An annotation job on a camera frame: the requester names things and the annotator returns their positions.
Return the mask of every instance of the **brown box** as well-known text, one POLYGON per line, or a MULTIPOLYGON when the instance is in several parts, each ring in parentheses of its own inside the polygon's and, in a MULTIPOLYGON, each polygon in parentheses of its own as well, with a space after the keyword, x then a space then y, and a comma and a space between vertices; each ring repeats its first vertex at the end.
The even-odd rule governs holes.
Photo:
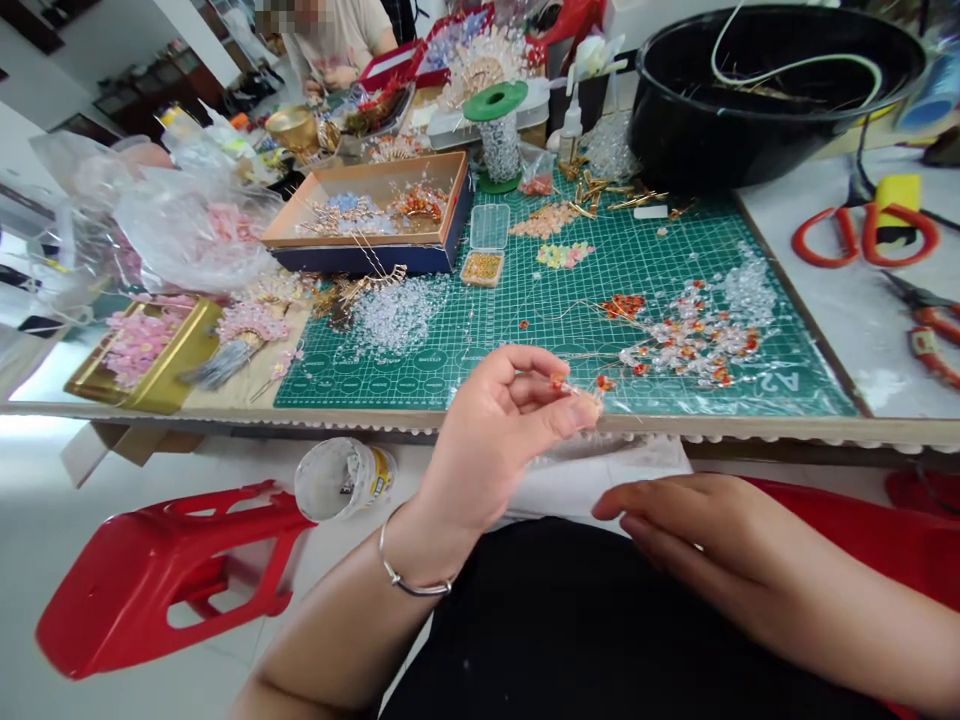
POLYGON ((323 203, 333 195, 354 193, 369 195, 378 207, 386 209, 408 185, 424 178, 450 197, 440 226, 430 218, 410 218, 409 232, 400 235, 368 235, 371 245, 442 245, 459 200, 460 187, 467 175, 467 154, 463 152, 397 160, 375 165, 352 165, 311 173, 286 207, 270 223, 261 242, 269 248, 356 245, 350 236, 301 237, 297 226, 314 218, 311 205, 323 203))
POLYGON ((370 260, 373 251, 387 273, 400 264, 406 265, 409 273, 450 272, 456 266, 460 234, 473 205, 467 176, 463 152, 320 170, 307 177, 261 241, 292 271, 374 273, 378 268, 370 260), (386 208, 405 188, 424 179, 450 198, 439 226, 430 218, 412 217, 409 232, 399 235, 298 235, 297 226, 314 218, 310 209, 314 202, 354 193, 368 195, 377 206, 386 208))

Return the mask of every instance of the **orange pliers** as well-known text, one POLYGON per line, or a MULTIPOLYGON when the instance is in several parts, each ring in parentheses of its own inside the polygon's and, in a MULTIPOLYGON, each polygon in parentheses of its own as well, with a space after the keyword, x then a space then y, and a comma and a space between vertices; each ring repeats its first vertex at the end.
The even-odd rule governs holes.
POLYGON ((960 346, 960 325, 943 317, 941 308, 960 320, 960 301, 937 297, 929 290, 919 288, 891 272, 881 270, 891 282, 891 291, 910 308, 917 327, 910 331, 910 349, 944 384, 960 390, 960 372, 951 368, 940 357, 937 335, 960 346))
MULTIPOLYGON (((866 208, 867 219, 863 224, 863 258, 871 265, 889 268, 915 265, 930 257, 940 244, 940 230, 937 229, 937 226, 930 218, 905 208, 902 205, 888 205, 883 208, 883 212, 893 215, 917 228, 923 237, 923 245, 914 255, 908 258, 893 260, 884 257, 877 250, 877 222, 880 218, 881 211, 877 207, 877 204, 872 202, 867 203, 866 208)), ((827 208, 807 220, 793 235, 793 251, 811 265, 830 269, 846 267, 860 257, 860 245, 857 241, 856 230, 853 227, 853 220, 850 217, 850 208, 848 206, 827 208), (840 226, 840 242, 843 256, 839 258, 826 258, 818 255, 807 247, 807 230, 833 214, 836 214, 837 224, 840 226)))

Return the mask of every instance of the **orange scissors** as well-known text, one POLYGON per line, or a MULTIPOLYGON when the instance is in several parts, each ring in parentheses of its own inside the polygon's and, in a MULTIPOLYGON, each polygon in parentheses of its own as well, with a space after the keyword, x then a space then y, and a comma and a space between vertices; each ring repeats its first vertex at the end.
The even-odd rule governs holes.
POLYGON ((915 265, 930 257, 940 244, 940 230, 926 215, 901 205, 888 205, 882 209, 877 207, 877 204, 872 201, 872 198, 867 192, 860 178, 860 174, 856 170, 856 166, 853 164, 853 161, 851 161, 847 202, 840 208, 827 208, 823 212, 817 213, 797 228, 797 231, 793 234, 793 251, 803 260, 806 260, 816 267, 835 269, 846 267, 852 263, 860 257, 861 242, 860 239, 857 238, 857 232, 853 226, 853 218, 850 216, 850 209, 861 205, 866 206, 867 209, 867 218, 863 224, 862 252, 864 260, 871 265, 887 268, 915 265), (877 222, 880 219, 881 212, 903 220, 920 232, 920 235, 923 237, 923 244, 914 255, 900 260, 893 260, 880 254, 877 250, 877 222), (807 231, 831 215, 836 215, 837 224, 840 228, 840 244, 843 255, 839 258, 823 257, 813 252, 807 246, 807 231))

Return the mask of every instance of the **black bowl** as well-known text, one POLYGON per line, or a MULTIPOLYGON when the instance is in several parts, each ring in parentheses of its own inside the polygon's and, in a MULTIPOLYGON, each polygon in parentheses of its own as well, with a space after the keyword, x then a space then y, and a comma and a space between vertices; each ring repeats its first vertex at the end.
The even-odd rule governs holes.
POLYGON ((874 80, 851 61, 788 70, 763 83, 764 94, 722 86, 710 58, 732 8, 697 15, 651 37, 637 63, 640 82, 628 132, 644 183, 700 193, 775 180, 861 118, 918 87, 927 67, 920 41, 871 15, 802 5, 741 8, 717 63, 727 75, 754 77, 819 55, 846 53, 883 73, 874 80))

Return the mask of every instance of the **paper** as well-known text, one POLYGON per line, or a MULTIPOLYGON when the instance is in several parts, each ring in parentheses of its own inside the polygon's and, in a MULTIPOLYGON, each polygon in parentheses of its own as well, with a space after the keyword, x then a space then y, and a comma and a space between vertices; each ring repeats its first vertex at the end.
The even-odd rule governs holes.
POLYGON ((649 205, 642 208, 634 208, 634 220, 657 220, 670 217, 670 208, 666 205, 649 205))

